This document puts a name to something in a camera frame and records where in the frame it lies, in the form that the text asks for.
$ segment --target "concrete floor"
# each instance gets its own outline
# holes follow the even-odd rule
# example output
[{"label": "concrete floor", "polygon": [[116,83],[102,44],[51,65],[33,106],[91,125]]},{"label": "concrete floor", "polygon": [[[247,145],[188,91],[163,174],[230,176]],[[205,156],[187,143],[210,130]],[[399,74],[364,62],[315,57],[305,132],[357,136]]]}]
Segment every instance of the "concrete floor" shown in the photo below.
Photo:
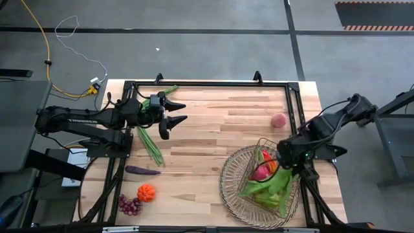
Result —
[{"label": "concrete floor", "polygon": [[[44,27],[77,15],[82,27],[288,29],[283,0],[27,0]],[[333,0],[290,0],[296,30],[341,30]],[[73,27],[75,22],[65,26]],[[0,12],[0,26],[35,27],[20,1]],[[102,68],[64,49],[48,33],[51,77],[66,91],[80,93]],[[289,35],[222,34],[75,34],[67,45],[100,60],[109,78],[249,80],[260,70],[266,80],[298,80]],[[298,36],[306,81],[316,81],[322,106],[361,93],[378,106],[414,83],[413,36]],[[0,67],[31,69],[45,80],[46,50],[40,33],[0,32]],[[93,98],[78,102],[51,96],[49,105],[92,108]],[[414,113],[414,107],[408,112]],[[62,143],[78,139],[58,133]],[[349,222],[370,221],[378,228],[412,231],[414,186],[379,190],[378,181],[394,175],[374,125],[354,124],[337,134],[348,148],[338,159],[339,180]],[[56,148],[36,138],[34,149]],[[45,208],[47,224],[68,222]]]}]

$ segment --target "green vegetable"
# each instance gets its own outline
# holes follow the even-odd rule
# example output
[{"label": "green vegetable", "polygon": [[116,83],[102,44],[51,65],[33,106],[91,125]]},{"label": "green vegetable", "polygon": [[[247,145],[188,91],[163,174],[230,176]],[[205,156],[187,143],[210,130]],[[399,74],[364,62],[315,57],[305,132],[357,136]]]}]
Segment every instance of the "green vegetable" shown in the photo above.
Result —
[{"label": "green vegetable", "polygon": [[292,191],[293,181],[296,181],[297,179],[299,179],[299,175],[296,175],[295,177],[289,176],[289,181],[287,183],[287,186],[280,197],[279,213],[282,217],[285,217],[285,214],[286,214],[286,204],[287,204],[287,200],[290,197],[290,192]]},{"label": "green vegetable", "polygon": [[261,163],[263,161],[265,161],[265,156],[261,152],[261,149],[260,148],[257,148],[256,149],[256,162],[257,163]]},{"label": "green vegetable", "polygon": [[266,183],[259,183],[257,181],[247,181],[245,189],[243,190],[243,192],[240,193],[240,196],[245,197],[265,188],[268,188],[268,185]]},{"label": "green vegetable", "polygon": [[257,203],[267,206],[269,208],[275,208],[279,206],[279,202],[275,202],[275,201],[270,201],[270,200],[266,200],[266,199],[256,199]]},{"label": "green vegetable", "polygon": [[270,194],[269,192],[261,192],[260,194],[256,194],[254,196],[255,199],[266,199],[271,200],[273,202],[279,202],[280,201],[280,195],[279,194]]},{"label": "green vegetable", "polygon": [[[169,95],[173,91],[176,91],[179,87],[177,85],[174,85],[173,87],[170,87],[169,89],[166,89],[164,93],[166,95]],[[142,109],[147,109],[149,106],[149,100],[145,100],[142,102]],[[164,164],[164,158],[162,156],[160,148],[155,144],[155,142],[149,137],[147,131],[145,129],[142,129],[140,127],[137,127],[137,132],[139,137],[141,138],[142,142],[144,143],[145,147],[147,148],[148,154],[151,158],[154,159],[155,163],[160,166],[161,164]]]},{"label": "green vegetable", "polygon": [[276,194],[282,191],[289,183],[289,179],[292,177],[292,170],[285,170],[280,168],[276,175],[272,178],[272,183],[269,186],[269,193]]}]

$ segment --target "table leg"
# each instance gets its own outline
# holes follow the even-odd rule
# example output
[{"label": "table leg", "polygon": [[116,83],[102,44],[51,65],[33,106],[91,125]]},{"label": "table leg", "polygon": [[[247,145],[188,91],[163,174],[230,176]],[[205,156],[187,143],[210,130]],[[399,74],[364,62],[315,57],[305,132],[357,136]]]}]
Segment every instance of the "table leg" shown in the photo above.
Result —
[{"label": "table leg", "polygon": [[34,150],[30,150],[27,156],[26,167],[36,168],[43,172],[50,172],[77,181],[81,181],[85,173],[83,168]]}]

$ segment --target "cable connector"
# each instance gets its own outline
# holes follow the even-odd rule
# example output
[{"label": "cable connector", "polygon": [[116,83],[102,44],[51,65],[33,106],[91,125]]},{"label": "cable connector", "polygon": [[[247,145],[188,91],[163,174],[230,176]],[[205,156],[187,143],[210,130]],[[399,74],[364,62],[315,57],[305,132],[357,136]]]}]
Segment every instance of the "cable connector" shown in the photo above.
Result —
[{"label": "cable connector", "polygon": [[87,94],[98,94],[99,93],[99,88],[101,88],[101,86],[97,83],[93,83],[92,85],[89,86],[89,90],[87,92]]}]

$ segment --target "green bean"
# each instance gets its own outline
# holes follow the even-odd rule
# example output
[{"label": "green bean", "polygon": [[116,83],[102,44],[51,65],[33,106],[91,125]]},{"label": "green bean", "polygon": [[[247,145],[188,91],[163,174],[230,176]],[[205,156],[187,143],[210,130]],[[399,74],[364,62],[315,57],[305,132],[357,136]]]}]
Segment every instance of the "green bean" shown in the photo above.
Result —
[{"label": "green bean", "polygon": [[[166,95],[169,95],[170,93],[176,91],[179,87],[174,85],[173,87],[170,87],[169,89],[166,89],[164,93]],[[147,109],[149,106],[149,100],[145,100],[142,103],[142,109]],[[164,157],[162,156],[160,148],[155,144],[155,142],[149,137],[147,131],[145,129],[142,129],[140,127],[137,127],[138,135],[141,139],[141,141],[144,143],[144,146],[146,147],[149,156],[155,161],[155,163],[160,166],[165,164]]]}]

